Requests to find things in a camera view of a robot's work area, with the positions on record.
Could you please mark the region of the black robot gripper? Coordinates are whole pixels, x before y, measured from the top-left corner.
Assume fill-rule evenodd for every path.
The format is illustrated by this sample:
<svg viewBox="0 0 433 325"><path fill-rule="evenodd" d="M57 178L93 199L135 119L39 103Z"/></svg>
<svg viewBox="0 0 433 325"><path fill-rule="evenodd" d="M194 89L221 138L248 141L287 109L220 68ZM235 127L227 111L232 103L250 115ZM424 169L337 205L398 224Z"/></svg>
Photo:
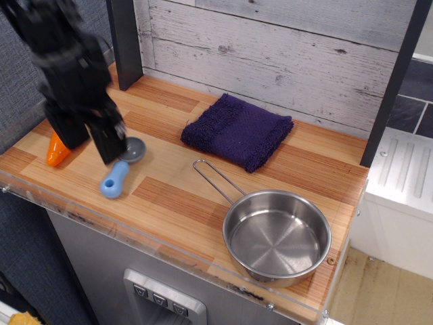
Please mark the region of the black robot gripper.
<svg viewBox="0 0 433 325"><path fill-rule="evenodd" d="M32 62L45 75L41 92L53 130L70 150L90 137L105 165L127 149L126 126L107 94L112 79L93 35L38 36L32 41Z"/></svg>

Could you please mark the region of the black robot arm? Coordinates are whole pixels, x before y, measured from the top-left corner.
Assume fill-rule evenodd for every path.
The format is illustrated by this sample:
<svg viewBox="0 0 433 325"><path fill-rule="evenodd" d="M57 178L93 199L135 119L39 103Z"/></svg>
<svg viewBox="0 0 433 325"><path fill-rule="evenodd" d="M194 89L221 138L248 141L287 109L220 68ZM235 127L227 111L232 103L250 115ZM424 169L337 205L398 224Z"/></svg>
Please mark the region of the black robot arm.
<svg viewBox="0 0 433 325"><path fill-rule="evenodd" d="M41 93L53 130L69 149L93 139L105 164L127 149L126 127L107 94L112 78L97 37L80 30L73 1L2 1L1 10L45 75Z"/></svg>

